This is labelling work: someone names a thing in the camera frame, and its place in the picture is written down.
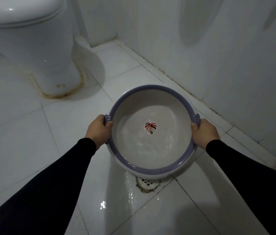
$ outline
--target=black sleeve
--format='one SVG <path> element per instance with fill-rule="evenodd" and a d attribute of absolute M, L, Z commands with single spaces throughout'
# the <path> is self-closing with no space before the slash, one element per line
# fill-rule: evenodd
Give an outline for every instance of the black sleeve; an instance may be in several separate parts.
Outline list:
<path fill-rule="evenodd" d="M 29 181 L 0 207 L 0 234 L 64 234 L 95 152 L 82 138 Z"/>
<path fill-rule="evenodd" d="M 276 170 L 262 165 L 220 140 L 206 152 L 218 163 L 269 234 L 276 234 Z"/>

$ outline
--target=tiled floor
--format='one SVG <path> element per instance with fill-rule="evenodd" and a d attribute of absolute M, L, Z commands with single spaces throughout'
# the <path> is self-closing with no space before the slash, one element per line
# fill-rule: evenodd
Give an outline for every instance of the tiled floor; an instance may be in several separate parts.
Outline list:
<path fill-rule="evenodd" d="M 180 88 L 120 41 L 86 53 L 88 85 L 63 100 L 38 96 L 27 75 L 0 58 L 0 205 L 85 135 L 113 101 L 140 84 Z M 276 157 L 184 91 L 222 141 L 276 168 Z M 267 234 L 229 179 L 202 149 L 190 165 L 144 194 L 106 147 L 92 158 L 67 234 Z"/>

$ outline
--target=purple basin rim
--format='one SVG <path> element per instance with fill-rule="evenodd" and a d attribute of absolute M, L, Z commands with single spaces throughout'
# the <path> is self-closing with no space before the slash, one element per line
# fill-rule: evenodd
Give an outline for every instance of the purple basin rim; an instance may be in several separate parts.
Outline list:
<path fill-rule="evenodd" d="M 129 96 L 131 96 L 132 94 L 135 94 L 139 91 L 143 91 L 143 90 L 160 90 L 160 91 L 164 91 L 168 94 L 171 94 L 172 96 L 174 96 L 175 98 L 177 98 L 182 104 L 183 106 L 186 108 L 190 120 L 191 122 L 195 122 L 196 124 L 200 123 L 200 116 L 199 114 L 196 114 L 195 116 L 195 112 L 193 110 L 193 108 L 191 107 L 191 105 L 189 104 L 189 102 L 179 93 L 177 93 L 176 91 L 174 91 L 171 88 L 165 87 L 165 86 L 161 86 L 161 85 L 144 85 L 144 86 L 139 86 L 136 87 L 132 90 L 129 90 L 128 92 L 124 93 L 118 100 L 117 102 L 113 105 L 111 111 L 110 111 L 110 120 L 113 121 L 113 117 L 115 112 L 117 111 L 117 108 L 120 106 L 120 104 Z M 177 167 L 179 167 L 180 165 L 182 165 L 187 158 L 191 155 L 191 153 L 193 152 L 193 150 L 195 150 L 196 148 L 196 144 L 194 143 L 193 139 L 191 138 L 191 141 L 186 149 L 186 151 L 183 153 L 183 155 L 177 159 L 175 162 L 173 162 L 172 164 L 165 166 L 165 167 L 161 167 L 161 168 L 156 168 L 156 169 L 147 169 L 147 168 L 143 168 L 143 167 L 138 167 L 132 163 L 130 163 L 129 161 L 127 161 L 121 154 L 120 152 L 117 150 L 114 141 L 113 141 L 113 137 L 111 135 L 109 142 L 108 142 L 112 152 L 114 153 L 114 155 L 117 157 L 117 159 L 126 167 L 128 167 L 129 169 L 141 173 L 141 174 L 145 174 L 145 175 L 160 175 L 160 174 L 165 174 L 168 173 L 174 169 L 176 169 Z"/>

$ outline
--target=white toilet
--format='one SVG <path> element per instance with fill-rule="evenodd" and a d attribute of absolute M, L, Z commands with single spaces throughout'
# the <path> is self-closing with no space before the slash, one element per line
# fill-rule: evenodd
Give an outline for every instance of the white toilet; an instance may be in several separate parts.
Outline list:
<path fill-rule="evenodd" d="M 30 69 L 44 94 L 62 96 L 81 85 L 72 48 L 66 0 L 0 0 L 0 52 Z"/>

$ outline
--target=hand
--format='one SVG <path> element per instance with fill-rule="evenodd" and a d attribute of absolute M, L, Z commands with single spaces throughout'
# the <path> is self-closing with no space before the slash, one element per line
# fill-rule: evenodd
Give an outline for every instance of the hand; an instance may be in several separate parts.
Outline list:
<path fill-rule="evenodd" d="M 93 122 L 88 126 L 85 138 L 90 138 L 97 146 L 96 151 L 103 145 L 111 135 L 111 129 L 113 122 L 109 121 L 106 125 L 103 125 L 104 115 L 99 115 Z"/>
<path fill-rule="evenodd" d="M 196 145 L 206 149 L 206 146 L 209 142 L 214 139 L 219 139 L 219 134 L 216 130 L 216 127 L 208 122 L 206 119 L 201 119 L 200 127 L 195 123 L 191 123 L 192 138 L 195 141 Z"/>

